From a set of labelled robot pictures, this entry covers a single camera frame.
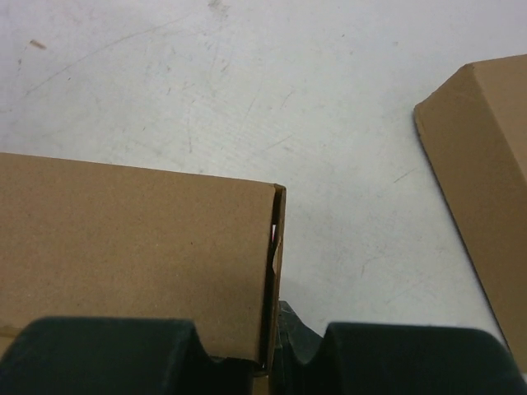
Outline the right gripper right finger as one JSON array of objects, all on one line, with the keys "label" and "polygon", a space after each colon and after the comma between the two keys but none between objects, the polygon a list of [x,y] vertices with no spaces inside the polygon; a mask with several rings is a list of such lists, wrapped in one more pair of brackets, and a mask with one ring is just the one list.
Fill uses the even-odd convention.
[{"label": "right gripper right finger", "polygon": [[276,394],[524,394],[511,354],[473,328],[330,323],[323,336],[280,304]]}]

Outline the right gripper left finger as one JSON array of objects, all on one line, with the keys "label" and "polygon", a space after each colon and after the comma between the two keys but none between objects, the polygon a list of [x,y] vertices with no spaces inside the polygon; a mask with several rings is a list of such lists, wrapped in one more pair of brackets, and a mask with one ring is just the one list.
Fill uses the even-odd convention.
[{"label": "right gripper left finger", "polygon": [[3,394],[250,394],[254,363],[212,358],[177,319],[40,318],[1,358]]}]

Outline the brown paper box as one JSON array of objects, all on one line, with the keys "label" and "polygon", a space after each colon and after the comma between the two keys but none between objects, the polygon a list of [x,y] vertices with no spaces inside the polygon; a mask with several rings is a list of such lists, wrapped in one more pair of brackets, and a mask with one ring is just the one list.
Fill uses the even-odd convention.
[{"label": "brown paper box", "polygon": [[286,189],[4,153],[1,347],[48,316],[186,318],[269,393]]}]

